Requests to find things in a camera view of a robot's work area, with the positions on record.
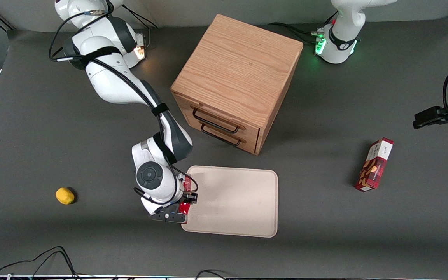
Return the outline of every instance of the gray table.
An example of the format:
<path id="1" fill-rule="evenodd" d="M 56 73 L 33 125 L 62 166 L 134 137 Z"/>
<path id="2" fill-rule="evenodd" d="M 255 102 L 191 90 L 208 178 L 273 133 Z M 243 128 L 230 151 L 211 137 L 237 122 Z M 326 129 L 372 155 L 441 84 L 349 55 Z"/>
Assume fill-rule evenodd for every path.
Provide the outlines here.
<path id="1" fill-rule="evenodd" d="M 84 72 L 48 61 L 51 34 L 16 31 L 0 77 L 0 266 L 63 245 L 81 273 L 448 278 L 448 126 L 412 127 L 415 113 L 441 103 L 448 18 L 368 23 L 342 65 L 306 46 L 260 156 L 189 128 L 171 96 L 204 32 L 154 31 L 148 59 L 133 71 L 192 137 L 179 168 L 277 172 L 278 234 L 196 234 L 151 221 L 132 191 L 130 156 L 157 132 L 151 112 L 101 100 Z M 352 185 L 381 137 L 395 140 L 386 172 L 379 189 L 360 193 Z M 59 204 L 59 187 L 75 188 L 78 202 Z M 67 269 L 55 259 L 42 272 Z"/>

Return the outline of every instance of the red box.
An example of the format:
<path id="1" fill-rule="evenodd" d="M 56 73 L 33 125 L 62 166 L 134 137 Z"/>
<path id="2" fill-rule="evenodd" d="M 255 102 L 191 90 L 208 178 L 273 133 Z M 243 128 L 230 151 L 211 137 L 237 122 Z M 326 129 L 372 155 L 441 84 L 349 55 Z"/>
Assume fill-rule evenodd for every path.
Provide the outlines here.
<path id="1" fill-rule="evenodd" d="M 371 145 L 364 167 L 357 179 L 356 189 L 368 191 L 378 188 L 392 147 L 393 141 L 388 138 L 383 138 Z"/>

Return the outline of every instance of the wooden box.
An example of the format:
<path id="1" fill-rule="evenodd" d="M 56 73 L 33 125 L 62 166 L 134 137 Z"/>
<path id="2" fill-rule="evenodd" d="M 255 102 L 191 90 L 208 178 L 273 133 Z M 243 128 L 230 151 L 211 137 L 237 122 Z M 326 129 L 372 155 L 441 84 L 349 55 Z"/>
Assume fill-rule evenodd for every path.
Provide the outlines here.
<path id="1" fill-rule="evenodd" d="M 303 44 L 218 14 L 171 87 L 188 124 L 259 154 Z"/>

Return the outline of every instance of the beige tray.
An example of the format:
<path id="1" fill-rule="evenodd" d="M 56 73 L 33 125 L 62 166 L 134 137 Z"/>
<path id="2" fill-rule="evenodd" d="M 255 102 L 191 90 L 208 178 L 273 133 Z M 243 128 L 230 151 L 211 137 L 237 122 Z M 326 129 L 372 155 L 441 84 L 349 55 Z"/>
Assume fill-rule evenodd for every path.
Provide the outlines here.
<path id="1" fill-rule="evenodd" d="M 198 202 L 185 231 L 273 237 L 278 231 L 278 176 L 272 170 L 192 166 Z"/>

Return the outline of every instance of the orange light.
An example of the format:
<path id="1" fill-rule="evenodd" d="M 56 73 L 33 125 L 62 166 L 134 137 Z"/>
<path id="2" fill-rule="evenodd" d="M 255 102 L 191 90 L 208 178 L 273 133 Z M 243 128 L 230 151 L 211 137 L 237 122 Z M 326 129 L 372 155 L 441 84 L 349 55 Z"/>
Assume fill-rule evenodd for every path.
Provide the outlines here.
<path id="1" fill-rule="evenodd" d="M 139 60 L 144 59 L 144 46 L 135 48 L 135 53 Z"/>

